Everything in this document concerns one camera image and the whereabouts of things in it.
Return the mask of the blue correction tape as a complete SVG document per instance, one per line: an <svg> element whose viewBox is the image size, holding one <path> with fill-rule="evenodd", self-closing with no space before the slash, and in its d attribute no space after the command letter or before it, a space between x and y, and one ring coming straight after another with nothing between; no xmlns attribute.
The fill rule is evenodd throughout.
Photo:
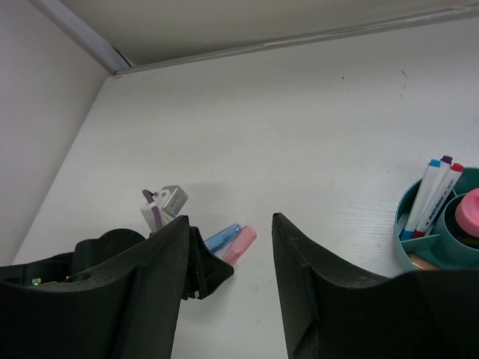
<svg viewBox="0 0 479 359"><path fill-rule="evenodd" d="M219 231L215 235L204 241L207 249L212 253L220 251L226 245L231 243L239 235L242 226L240 224L232 224L229 227Z"/></svg>

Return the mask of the teal round organizer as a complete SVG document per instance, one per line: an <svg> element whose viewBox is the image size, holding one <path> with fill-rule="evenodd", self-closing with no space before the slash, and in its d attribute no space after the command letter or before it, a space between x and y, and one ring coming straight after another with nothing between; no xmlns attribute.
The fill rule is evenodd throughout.
<svg viewBox="0 0 479 359"><path fill-rule="evenodd" d="M478 249L469 247L457 239L451 228L455 227L456 208L467 193L478 188L478 169L464 168L454 189L435 218L425 236L417 239L401 240L410 209L420 182L415 181L403 194L394 218L393 248L397 261L404 271L415 269L410 255L416 254L440 269L477 269Z"/></svg>

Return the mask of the orange correction tape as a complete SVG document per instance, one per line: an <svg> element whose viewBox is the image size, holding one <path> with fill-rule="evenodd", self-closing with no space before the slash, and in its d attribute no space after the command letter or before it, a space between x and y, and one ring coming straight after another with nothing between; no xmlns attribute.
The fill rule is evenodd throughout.
<svg viewBox="0 0 479 359"><path fill-rule="evenodd" d="M439 267L434 265L433 263L427 261L423 257L418 256L417 254L410 253L408 254L408 258L410 259L411 263L414 267L418 270L438 270Z"/></svg>

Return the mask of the blue cap pen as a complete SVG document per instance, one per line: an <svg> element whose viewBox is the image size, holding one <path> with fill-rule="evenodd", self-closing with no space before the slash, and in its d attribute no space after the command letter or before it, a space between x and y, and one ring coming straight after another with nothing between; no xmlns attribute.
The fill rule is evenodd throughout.
<svg viewBox="0 0 479 359"><path fill-rule="evenodd" d="M409 212L409 217L407 218L407 222L399 235L400 240L412 238L415 228L417 227L421 218L422 212L427 205L427 199L436 181L440 167L441 162L438 159L431 159L427 165L424 175L420 181L412 208Z"/></svg>

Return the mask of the red cap pen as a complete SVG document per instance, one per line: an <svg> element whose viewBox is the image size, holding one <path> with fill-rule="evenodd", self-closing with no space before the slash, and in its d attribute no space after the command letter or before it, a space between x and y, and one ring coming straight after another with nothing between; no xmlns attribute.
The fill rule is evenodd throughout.
<svg viewBox="0 0 479 359"><path fill-rule="evenodd" d="M460 163L453 163L446 171L415 228L412 235L413 239L424 236L429 230L434 219L439 214L439 210L442 208L458 179L461 177L463 169L464 167Z"/></svg>

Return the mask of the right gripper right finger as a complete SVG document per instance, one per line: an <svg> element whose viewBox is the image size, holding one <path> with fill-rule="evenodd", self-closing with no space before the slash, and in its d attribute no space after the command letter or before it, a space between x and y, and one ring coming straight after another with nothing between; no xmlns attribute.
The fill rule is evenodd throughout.
<svg viewBox="0 0 479 359"><path fill-rule="evenodd" d="M476 358L478 271L388 278L342 259L287 217L272 246L290 358Z"/></svg>

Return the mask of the purple cap pen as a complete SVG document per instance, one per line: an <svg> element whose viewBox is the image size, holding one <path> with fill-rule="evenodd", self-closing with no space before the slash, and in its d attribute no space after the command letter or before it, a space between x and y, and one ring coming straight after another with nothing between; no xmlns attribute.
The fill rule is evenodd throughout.
<svg viewBox="0 0 479 359"><path fill-rule="evenodd" d="M435 182L433 184L433 189L431 190L431 194L434 194L436 189L439 187L440 182L442 181L445 174L448 172L448 169L452 165L452 162L453 162L452 156L443 155L440 158L439 160L440 166L439 166L438 173L436 175Z"/></svg>

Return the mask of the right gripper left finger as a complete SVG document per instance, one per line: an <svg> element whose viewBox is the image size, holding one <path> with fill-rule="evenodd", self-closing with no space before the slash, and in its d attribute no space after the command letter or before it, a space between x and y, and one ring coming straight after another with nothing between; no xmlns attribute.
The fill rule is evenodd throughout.
<svg viewBox="0 0 479 359"><path fill-rule="evenodd" d="M3 358L169 358L189 219L80 272L73 255L1 268Z"/></svg>

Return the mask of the pink correction tape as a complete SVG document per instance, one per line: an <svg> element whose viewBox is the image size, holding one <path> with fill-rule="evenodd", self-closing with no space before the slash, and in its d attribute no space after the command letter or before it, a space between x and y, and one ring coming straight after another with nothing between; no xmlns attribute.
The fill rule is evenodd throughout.
<svg viewBox="0 0 479 359"><path fill-rule="evenodd" d="M223 254L222 261L231 266L235 265L256 238L257 233L252 227L245 226L242 228L238 236L232 241L231 245Z"/></svg>

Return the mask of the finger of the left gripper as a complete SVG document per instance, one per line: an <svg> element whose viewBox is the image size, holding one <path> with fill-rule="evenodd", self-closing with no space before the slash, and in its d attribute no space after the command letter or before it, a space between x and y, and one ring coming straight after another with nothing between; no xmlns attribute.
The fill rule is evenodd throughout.
<svg viewBox="0 0 479 359"><path fill-rule="evenodd" d="M189 258L182 299L205 299L234 274L233 266L213 254L197 227L189 228Z"/></svg>

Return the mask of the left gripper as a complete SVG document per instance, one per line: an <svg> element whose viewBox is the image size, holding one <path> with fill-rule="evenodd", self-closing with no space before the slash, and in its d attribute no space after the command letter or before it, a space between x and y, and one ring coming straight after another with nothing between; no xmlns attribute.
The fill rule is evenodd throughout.
<svg viewBox="0 0 479 359"><path fill-rule="evenodd" d="M98 239L78 242L72 252L31 263L2 266L1 281L13 284L62 283L69 277L99 265L144 240L143 235L133 230L110 230Z"/></svg>

